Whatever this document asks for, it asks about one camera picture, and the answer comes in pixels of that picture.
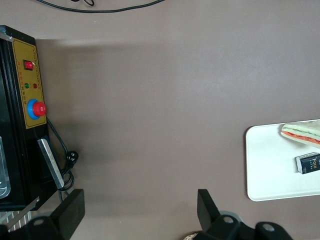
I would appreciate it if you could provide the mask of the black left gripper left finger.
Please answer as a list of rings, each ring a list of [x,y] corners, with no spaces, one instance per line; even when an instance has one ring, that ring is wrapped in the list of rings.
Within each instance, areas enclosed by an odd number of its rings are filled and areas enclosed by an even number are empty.
[[[26,240],[69,240],[85,216],[85,193],[74,189],[48,216],[27,224]]]

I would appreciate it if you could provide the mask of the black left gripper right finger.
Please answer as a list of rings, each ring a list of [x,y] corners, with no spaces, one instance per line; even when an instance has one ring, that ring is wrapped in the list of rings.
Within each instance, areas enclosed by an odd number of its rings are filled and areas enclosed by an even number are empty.
[[[221,214],[207,189],[197,192],[197,216],[202,231],[199,240],[236,240],[240,223],[230,214]]]

